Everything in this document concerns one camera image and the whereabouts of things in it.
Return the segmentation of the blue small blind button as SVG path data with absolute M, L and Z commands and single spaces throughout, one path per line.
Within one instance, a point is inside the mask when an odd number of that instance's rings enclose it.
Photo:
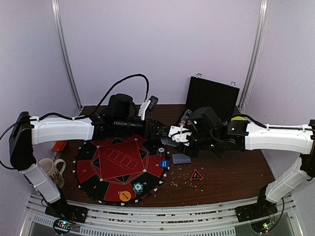
M 161 160 L 159 166 L 163 169 L 168 169 L 170 167 L 170 162 L 166 159 Z

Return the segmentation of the orange big blind button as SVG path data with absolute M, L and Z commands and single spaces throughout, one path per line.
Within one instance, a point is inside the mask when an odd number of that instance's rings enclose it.
M 119 199 L 122 202 L 128 202 L 131 200 L 131 193 L 129 191 L 121 191 L 119 192 Z

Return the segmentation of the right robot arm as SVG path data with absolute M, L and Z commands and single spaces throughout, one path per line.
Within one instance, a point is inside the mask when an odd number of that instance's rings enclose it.
M 168 137 L 179 143 L 180 152 L 188 156 L 195 156 L 202 149 L 211 150 L 217 156 L 222 156 L 224 151 L 256 149 L 299 153 L 281 177 L 261 189 L 260 199 L 252 206 L 257 217 L 264 216 L 271 204 L 315 176 L 313 119 L 308 124 L 283 126 L 263 124 L 240 114 L 222 121 L 211 107 L 203 107 L 186 116 L 179 126 L 171 126 Z

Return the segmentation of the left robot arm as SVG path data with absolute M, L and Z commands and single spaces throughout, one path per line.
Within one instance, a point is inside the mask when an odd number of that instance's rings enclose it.
M 33 146 L 41 143 L 68 140 L 96 141 L 105 138 L 128 137 L 139 134 L 148 139 L 166 137 L 169 127 L 155 119 L 147 118 L 158 102 L 155 96 L 145 97 L 144 102 L 129 115 L 132 97 L 119 94 L 111 97 L 108 107 L 101 112 L 94 109 L 89 115 L 67 117 L 59 113 L 47 113 L 41 117 L 21 112 L 10 131 L 9 154 L 10 170 L 21 172 L 34 188 L 51 205 L 59 218 L 67 218 L 71 208 L 63 202 L 63 195 L 55 183 L 48 177 L 33 154 Z

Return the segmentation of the grey playing card deck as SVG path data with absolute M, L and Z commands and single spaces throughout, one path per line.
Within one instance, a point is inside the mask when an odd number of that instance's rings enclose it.
M 173 141 L 173 140 L 171 140 L 170 138 L 167 138 L 167 137 L 161 138 L 161 142 L 165 146 L 176 147 L 178 145 L 177 142 L 175 142 L 175 141 Z

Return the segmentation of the dealt blue card pair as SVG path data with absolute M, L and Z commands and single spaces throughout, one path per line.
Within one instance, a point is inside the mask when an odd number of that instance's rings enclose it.
M 188 164 L 191 163 L 191 158 L 184 154 L 173 154 L 172 155 L 173 164 Z

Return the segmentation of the purple 500 poker chip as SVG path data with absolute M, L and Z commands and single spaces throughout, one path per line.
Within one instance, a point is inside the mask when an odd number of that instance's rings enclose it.
M 158 155 L 158 156 L 163 156 L 163 155 L 165 155 L 165 148 L 164 148 L 164 147 L 158 147 L 158 148 L 157 148 L 157 155 Z

